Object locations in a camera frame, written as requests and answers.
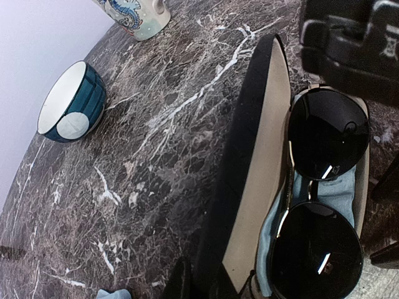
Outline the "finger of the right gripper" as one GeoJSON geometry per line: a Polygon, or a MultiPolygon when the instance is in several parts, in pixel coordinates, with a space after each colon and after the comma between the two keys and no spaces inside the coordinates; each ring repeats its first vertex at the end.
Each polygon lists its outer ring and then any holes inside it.
{"type": "Polygon", "coordinates": [[[379,268],[399,269],[399,241],[373,253],[370,261],[379,268]]]}
{"type": "Polygon", "coordinates": [[[396,154],[380,180],[372,183],[369,193],[374,202],[398,200],[398,154],[396,154]]]}

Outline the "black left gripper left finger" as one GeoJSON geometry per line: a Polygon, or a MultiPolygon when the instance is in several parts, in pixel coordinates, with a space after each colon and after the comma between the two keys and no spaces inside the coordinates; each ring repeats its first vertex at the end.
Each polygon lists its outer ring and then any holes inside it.
{"type": "Polygon", "coordinates": [[[192,282],[191,263],[188,258],[179,258],[167,281],[162,298],[195,299],[198,292],[192,282]]]}

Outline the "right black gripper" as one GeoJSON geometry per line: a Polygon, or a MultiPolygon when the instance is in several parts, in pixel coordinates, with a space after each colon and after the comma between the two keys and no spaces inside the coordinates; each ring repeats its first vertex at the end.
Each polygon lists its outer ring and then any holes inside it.
{"type": "Polygon", "coordinates": [[[299,42],[306,72],[398,107],[398,1],[304,1],[299,42]]]}

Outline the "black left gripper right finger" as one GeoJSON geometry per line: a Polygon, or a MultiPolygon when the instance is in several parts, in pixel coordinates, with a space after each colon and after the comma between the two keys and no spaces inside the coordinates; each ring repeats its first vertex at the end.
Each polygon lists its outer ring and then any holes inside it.
{"type": "Polygon", "coordinates": [[[254,281],[255,271],[251,270],[248,278],[246,279],[244,286],[238,292],[225,267],[222,265],[219,268],[218,274],[216,276],[216,281],[213,283],[209,291],[208,298],[210,299],[240,299],[240,298],[255,298],[252,291],[252,283],[254,281]]]}

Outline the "black aviator sunglasses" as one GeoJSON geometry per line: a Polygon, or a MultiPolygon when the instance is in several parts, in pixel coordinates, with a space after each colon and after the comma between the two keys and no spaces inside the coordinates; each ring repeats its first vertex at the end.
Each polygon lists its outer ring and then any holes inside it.
{"type": "Polygon", "coordinates": [[[284,199],[267,263],[278,298],[345,298],[363,252],[352,211],[355,168],[369,145],[364,109],[329,87],[298,94],[287,128],[284,199]]]}

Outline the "black checkered glasses case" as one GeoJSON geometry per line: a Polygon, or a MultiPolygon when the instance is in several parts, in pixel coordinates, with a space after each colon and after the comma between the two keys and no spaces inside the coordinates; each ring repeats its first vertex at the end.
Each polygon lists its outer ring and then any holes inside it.
{"type": "MultiPolygon", "coordinates": [[[[313,87],[328,86],[314,85],[304,90],[313,87]]],[[[280,37],[262,37],[254,49],[241,87],[216,192],[193,266],[192,282],[198,298],[208,298],[222,265],[238,292],[254,270],[252,291],[255,297],[278,298],[272,292],[267,263],[284,199],[287,128],[291,106],[298,94],[291,94],[280,37]]],[[[355,168],[352,211],[359,240],[369,153],[368,145],[355,168]]]]}

